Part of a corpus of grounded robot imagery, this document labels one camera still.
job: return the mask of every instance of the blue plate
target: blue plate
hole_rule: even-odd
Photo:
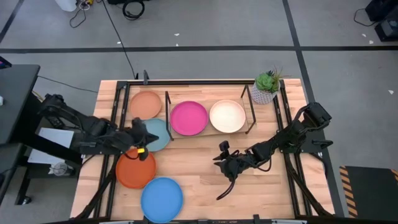
[[[152,118],[144,121],[149,133],[159,136],[159,139],[147,145],[149,152],[156,152],[169,143],[170,136],[166,130],[166,122],[159,118]]]
[[[154,223],[173,220],[182,208],[182,190],[176,181],[159,177],[149,182],[141,195],[141,209]]]

